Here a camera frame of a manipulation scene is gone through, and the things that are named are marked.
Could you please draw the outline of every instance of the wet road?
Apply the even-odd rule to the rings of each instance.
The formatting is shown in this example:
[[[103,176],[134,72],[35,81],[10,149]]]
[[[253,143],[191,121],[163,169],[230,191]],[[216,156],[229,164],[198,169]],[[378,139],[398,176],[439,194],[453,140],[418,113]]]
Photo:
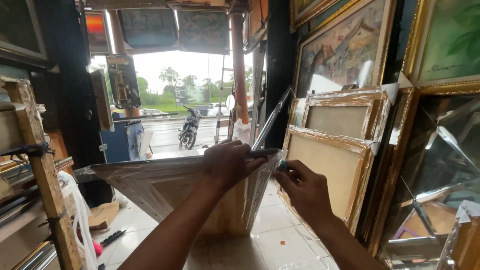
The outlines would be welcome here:
[[[178,129],[181,129],[183,119],[168,122],[142,122],[145,131],[152,131],[153,137],[150,146],[154,154],[179,150]],[[216,119],[201,119],[197,131],[195,148],[202,148],[207,144],[215,144]],[[227,127],[220,128],[219,141],[227,138]]]

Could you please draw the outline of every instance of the cardboard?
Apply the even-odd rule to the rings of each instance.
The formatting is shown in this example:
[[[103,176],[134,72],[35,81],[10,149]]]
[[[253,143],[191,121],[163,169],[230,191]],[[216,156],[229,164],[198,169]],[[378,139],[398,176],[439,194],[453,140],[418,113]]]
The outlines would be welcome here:
[[[92,216],[88,217],[88,227],[91,231],[95,231],[107,229],[117,216],[120,208],[118,202],[111,202],[91,208],[90,211]]]

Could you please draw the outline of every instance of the green leaf painting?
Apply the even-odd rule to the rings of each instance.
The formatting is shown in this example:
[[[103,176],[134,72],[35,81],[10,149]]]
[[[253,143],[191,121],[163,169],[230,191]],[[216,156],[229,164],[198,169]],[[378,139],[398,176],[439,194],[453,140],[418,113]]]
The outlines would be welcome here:
[[[419,81],[480,74],[480,0],[437,0]]]

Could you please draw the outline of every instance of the gold ornate frame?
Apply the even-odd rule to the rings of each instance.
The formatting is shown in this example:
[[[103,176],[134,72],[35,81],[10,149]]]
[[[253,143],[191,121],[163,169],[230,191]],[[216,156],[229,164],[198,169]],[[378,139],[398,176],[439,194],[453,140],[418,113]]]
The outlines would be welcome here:
[[[316,0],[310,4],[304,11],[295,16],[294,2],[298,0],[290,0],[290,26],[297,29],[300,25],[306,23],[316,15],[322,13],[331,5],[335,4],[338,0]]]
[[[428,39],[428,33],[430,30],[431,15],[433,13],[433,5],[437,0],[419,0],[417,3],[417,9],[413,16],[413,22],[408,36],[407,48],[405,51],[405,57],[402,65],[402,72],[405,77],[415,87],[421,86],[450,86],[458,85],[462,82],[480,83],[480,74],[463,76],[457,78],[437,79],[425,82],[419,82],[418,76],[421,68],[421,60],[425,50],[425,43]]]
[[[367,90],[365,92],[362,92],[362,90],[340,91],[309,98],[303,115],[302,127],[306,127],[310,107],[366,106],[367,113],[363,122],[361,136],[358,139],[381,141],[391,104],[385,91],[372,92],[375,90],[381,91],[381,88],[375,87],[371,91]]]
[[[372,256],[378,256],[380,241],[384,230],[388,208],[392,201],[395,186],[403,163],[403,157],[407,148],[410,131],[415,120],[419,99],[422,96],[443,95],[478,95],[480,94],[480,82],[452,83],[438,86],[426,86],[419,88],[403,88],[400,90],[400,98],[397,98],[398,111],[395,116],[394,129],[398,130],[396,144],[386,164],[384,182],[377,204],[378,211],[368,217],[369,225],[363,232],[369,252]]]
[[[316,35],[321,35],[331,27],[335,26],[339,21],[344,19],[345,17],[348,17],[352,15],[354,12],[357,10],[354,10],[354,8],[359,7],[362,3],[366,2],[366,4],[370,3],[373,0],[351,0],[347,4],[345,4],[343,7],[341,7],[337,12],[332,14],[330,17],[328,17],[325,21],[323,21],[321,24],[316,26],[306,37],[302,38],[300,40],[298,50],[297,50],[297,57],[295,59],[295,70],[293,73],[293,89],[294,93],[297,94],[297,88],[298,88],[298,75],[300,72],[300,60],[301,60],[301,55],[302,55],[302,49],[305,43],[310,42],[311,38],[315,38]],[[381,31],[380,37],[379,37],[379,43],[381,43],[381,46],[378,46],[377,48],[377,58],[375,58],[375,68],[373,71],[373,79],[372,82],[375,82],[375,86],[380,85],[383,79],[384,75],[384,70],[385,70],[385,60],[386,60],[386,55],[388,51],[388,44],[390,42],[390,31],[392,29],[392,24],[393,24],[393,18],[395,15],[395,7],[396,7],[396,0],[385,0],[385,4],[388,5],[388,14],[387,14],[387,22],[384,24],[382,22],[382,27],[383,31]],[[375,76],[375,70],[378,67],[378,72],[377,75]]]
[[[340,135],[330,135],[324,132],[290,125],[288,127],[288,135],[283,144],[284,150],[288,150],[292,135],[298,135],[322,144],[345,149],[351,152],[360,153],[360,158],[358,160],[357,168],[355,171],[352,189],[350,191],[347,211],[344,217],[344,222],[346,223],[348,229],[352,234],[354,234],[357,228],[358,218],[363,203],[363,198],[365,196],[365,189],[367,187],[367,181],[370,176],[370,170],[372,168],[372,162],[374,157],[370,145],[368,145],[364,140],[361,139],[355,139]],[[289,202],[289,199],[287,199],[287,194],[282,193],[281,197],[285,202]]]

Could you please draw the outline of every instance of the wooden plank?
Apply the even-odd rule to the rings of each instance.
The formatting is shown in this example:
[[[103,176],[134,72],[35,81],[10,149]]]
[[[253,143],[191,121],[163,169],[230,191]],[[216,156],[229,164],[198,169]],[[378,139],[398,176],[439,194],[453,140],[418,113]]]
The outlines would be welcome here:
[[[17,111],[20,129],[27,145],[40,144],[45,140],[41,119],[37,113],[32,91],[28,82],[7,82],[3,87],[8,91],[12,102],[25,105],[24,110]],[[78,253],[77,242],[68,215],[61,214],[66,210],[60,184],[55,172],[51,154],[42,157],[28,157],[32,171],[42,195],[45,212],[50,228],[55,236],[55,248],[64,270],[79,270],[82,261]]]

